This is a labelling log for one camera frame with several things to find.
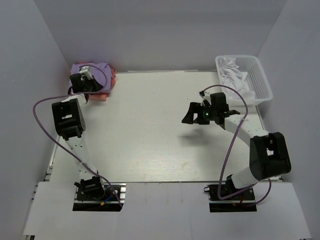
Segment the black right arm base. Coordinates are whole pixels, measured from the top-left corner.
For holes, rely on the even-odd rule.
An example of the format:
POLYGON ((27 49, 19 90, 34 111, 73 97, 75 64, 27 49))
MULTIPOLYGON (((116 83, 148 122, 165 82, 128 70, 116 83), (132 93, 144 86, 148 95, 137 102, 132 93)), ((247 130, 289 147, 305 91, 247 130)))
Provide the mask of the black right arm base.
POLYGON ((226 199, 218 198, 218 184, 210 184, 203 188, 208 194, 209 211, 211 213, 249 213, 256 212, 256 198, 252 188, 226 199))

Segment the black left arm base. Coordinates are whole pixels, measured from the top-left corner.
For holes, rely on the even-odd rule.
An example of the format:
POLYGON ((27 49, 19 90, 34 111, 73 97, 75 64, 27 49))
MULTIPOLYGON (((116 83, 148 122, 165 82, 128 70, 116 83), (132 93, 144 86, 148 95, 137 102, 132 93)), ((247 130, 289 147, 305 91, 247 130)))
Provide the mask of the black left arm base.
POLYGON ((74 212, 120 212, 125 203, 126 184, 100 181, 97 176, 75 182, 74 212))

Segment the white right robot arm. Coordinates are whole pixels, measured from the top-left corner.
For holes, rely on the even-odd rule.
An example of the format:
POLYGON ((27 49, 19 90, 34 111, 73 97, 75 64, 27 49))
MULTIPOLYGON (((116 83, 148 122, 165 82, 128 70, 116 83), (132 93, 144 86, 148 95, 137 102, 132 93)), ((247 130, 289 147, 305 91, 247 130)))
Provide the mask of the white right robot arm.
POLYGON ((200 95, 202 101, 191 102, 181 122, 189 125, 209 125, 214 122, 249 147, 248 166, 229 175, 225 181, 225 189, 230 195, 292 170, 282 133, 268 132, 252 125, 239 111, 229 108, 222 92, 210 95, 201 92, 200 95))

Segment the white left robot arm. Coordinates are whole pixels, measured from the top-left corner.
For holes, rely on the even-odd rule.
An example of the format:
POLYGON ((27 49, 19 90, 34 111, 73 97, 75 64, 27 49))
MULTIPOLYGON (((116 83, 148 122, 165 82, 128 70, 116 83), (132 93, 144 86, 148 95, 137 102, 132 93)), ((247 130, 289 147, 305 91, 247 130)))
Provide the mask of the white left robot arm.
POLYGON ((75 155, 79 183, 88 184, 97 180, 98 170, 90 160, 86 146, 84 131, 86 130, 82 106, 88 103, 87 92, 97 92, 102 88, 89 70, 82 68, 79 73, 69 76, 73 95, 51 105, 54 126, 57 134, 62 137, 70 151, 75 155))

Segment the purple t-shirt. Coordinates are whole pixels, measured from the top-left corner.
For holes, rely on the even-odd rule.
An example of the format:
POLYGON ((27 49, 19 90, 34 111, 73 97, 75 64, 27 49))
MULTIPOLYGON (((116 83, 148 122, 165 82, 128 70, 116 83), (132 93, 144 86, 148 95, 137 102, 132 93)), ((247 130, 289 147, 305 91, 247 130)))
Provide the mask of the purple t-shirt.
POLYGON ((81 66, 84 65, 92 65, 89 67, 90 73, 94 76, 96 81, 104 86, 106 82, 107 77, 107 84, 105 88, 101 91, 101 93, 110 93, 114 84, 114 74, 113 74, 113 69, 105 62, 100 62, 100 63, 94 63, 94 62, 89 62, 89 63, 80 63, 80 64, 73 64, 70 70, 71 74, 77 74, 80 72, 81 66))

